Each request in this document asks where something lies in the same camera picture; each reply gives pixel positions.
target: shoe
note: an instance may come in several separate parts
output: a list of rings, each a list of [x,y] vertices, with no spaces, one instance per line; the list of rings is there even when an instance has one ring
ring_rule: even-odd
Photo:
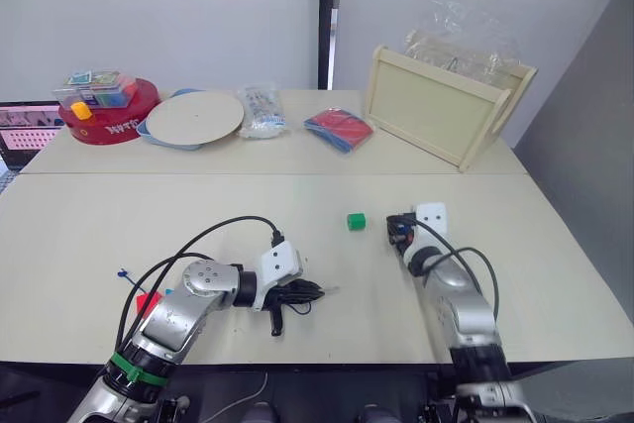
[[[265,401],[259,401],[249,409],[240,423],[279,423],[279,418],[272,406]]]
[[[366,405],[358,421],[359,423],[401,423],[391,411],[377,405]]]

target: red round box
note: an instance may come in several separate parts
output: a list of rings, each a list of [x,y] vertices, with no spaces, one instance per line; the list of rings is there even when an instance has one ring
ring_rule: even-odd
[[[159,92],[149,81],[137,78],[137,92],[127,108],[93,109],[85,121],[59,106],[58,114],[70,133],[86,144],[118,144],[139,136],[137,126],[159,104]]]

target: gray wall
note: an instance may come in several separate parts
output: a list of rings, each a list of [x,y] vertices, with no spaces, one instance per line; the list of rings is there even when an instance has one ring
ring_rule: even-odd
[[[515,149],[631,320],[633,6],[610,0]]]
[[[634,0],[609,2],[515,149],[630,319],[633,5]],[[634,359],[578,362],[523,384],[535,409],[562,418],[634,411]]]

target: black wire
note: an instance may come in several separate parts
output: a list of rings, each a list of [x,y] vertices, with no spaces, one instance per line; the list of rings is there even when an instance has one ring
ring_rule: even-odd
[[[121,342],[121,344],[120,344],[120,346],[118,348],[119,352],[123,352],[123,350],[125,349],[126,345],[130,341],[130,339],[132,339],[132,336],[134,335],[134,333],[136,332],[137,328],[139,327],[139,324],[141,323],[141,320],[143,319],[143,316],[146,314],[146,311],[150,307],[150,303],[152,302],[152,298],[154,297],[155,293],[157,292],[157,289],[159,289],[160,284],[162,283],[163,279],[165,278],[165,276],[167,275],[167,273],[169,272],[171,267],[174,265],[176,260],[179,260],[180,258],[182,258],[183,254],[187,251],[187,249],[189,247],[191,247],[194,243],[196,243],[198,240],[203,238],[205,235],[208,235],[209,233],[211,233],[211,232],[213,232],[215,230],[218,230],[219,228],[224,227],[225,225],[229,225],[229,224],[235,223],[235,222],[241,222],[241,221],[244,221],[244,220],[257,220],[257,221],[260,221],[260,222],[264,222],[264,223],[266,223],[267,225],[269,225],[272,228],[273,237],[274,238],[275,238],[275,236],[280,235],[279,230],[277,230],[277,227],[275,227],[275,225],[273,225],[273,223],[269,219],[264,218],[264,217],[260,217],[258,215],[244,215],[242,217],[230,218],[228,220],[225,220],[223,222],[217,223],[216,225],[213,225],[212,227],[209,227],[206,230],[203,230],[202,232],[200,232],[194,238],[189,240],[180,250],[178,250],[178,252],[173,257],[168,259],[168,262],[165,264],[165,268],[160,272],[160,274],[158,275],[157,280],[155,281],[155,284],[152,286],[152,289],[148,293],[148,297],[146,298],[146,302],[144,303],[143,307],[141,308],[141,310],[137,314],[137,317],[135,318],[134,322],[132,323],[132,326],[130,327],[130,329],[128,330],[128,333],[126,334],[126,337],[123,338],[123,340],[122,340],[122,342]]]
[[[480,259],[484,262],[484,264],[486,264],[488,273],[491,276],[491,282],[493,283],[493,317],[495,318],[495,320],[497,320],[497,313],[499,311],[499,288],[497,286],[497,276],[495,275],[495,270],[493,269],[492,264],[490,263],[488,258],[484,255],[484,253],[481,252],[480,250],[473,247],[463,247],[463,248],[458,248],[457,250],[453,250],[452,252],[447,253],[446,255],[442,255],[433,263],[431,263],[429,266],[425,267],[425,269],[423,269],[423,275],[428,275],[437,266],[439,266],[440,264],[442,264],[449,258],[459,257],[460,253],[463,253],[463,252],[475,253],[476,255],[480,257]]]
[[[449,250],[452,253],[456,251],[456,249],[452,247],[450,243],[442,237],[442,235],[440,235],[436,230],[434,230],[432,227],[430,227],[426,223],[416,220],[415,218],[405,217],[404,215],[391,215],[387,217],[387,223],[389,223],[390,221],[405,223],[408,225],[419,225],[423,227],[426,231],[431,233],[434,236],[434,238],[436,238],[440,243],[442,243],[445,246],[445,248],[447,248],[447,250]],[[463,268],[465,269],[469,277],[474,282],[474,286],[477,292],[482,294],[482,288],[480,287],[479,282],[477,281],[476,275],[474,274],[470,266],[467,264],[465,259],[461,257],[460,254],[456,254],[455,257],[458,259],[458,261],[463,266]]]
[[[299,309],[297,309],[295,306],[293,306],[292,304],[289,303],[285,303],[288,307],[290,307],[293,311],[295,311],[297,314],[299,314],[300,316],[305,316],[306,314],[310,314],[310,311],[313,310],[313,305],[310,303],[310,301],[308,301],[306,304],[308,304],[308,307],[306,308],[305,311],[300,311]]]
[[[137,280],[135,285],[132,287],[132,290],[126,298],[126,303],[123,305],[123,310],[121,311],[121,318],[119,319],[119,329],[117,330],[117,339],[115,341],[115,351],[119,349],[119,346],[121,346],[121,341],[123,340],[123,332],[126,328],[126,320],[128,319],[128,313],[130,312],[130,305],[132,304],[132,300],[135,298],[135,294],[141,288],[141,285],[144,283],[144,281],[148,279],[161,266],[165,266],[167,263],[169,263],[169,260],[171,260],[171,258],[173,257],[167,258],[162,262],[152,266],[150,269],[148,269],[148,271],[146,271],[143,276],[141,276]],[[181,258],[201,258],[203,260],[211,260],[208,256],[202,255],[200,253],[183,253]]]

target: clear bag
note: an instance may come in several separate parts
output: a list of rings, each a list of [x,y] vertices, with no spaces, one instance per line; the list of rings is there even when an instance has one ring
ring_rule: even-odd
[[[519,63],[509,29],[483,10],[434,0],[405,38],[407,56],[486,84],[500,84]]]
[[[286,130],[286,118],[277,90],[269,84],[246,86],[236,95],[245,108],[245,119],[238,134],[249,139],[269,139]]]
[[[304,121],[304,128],[342,153],[360,146],[373,132],[370,123],[344,109],[330,108]]]

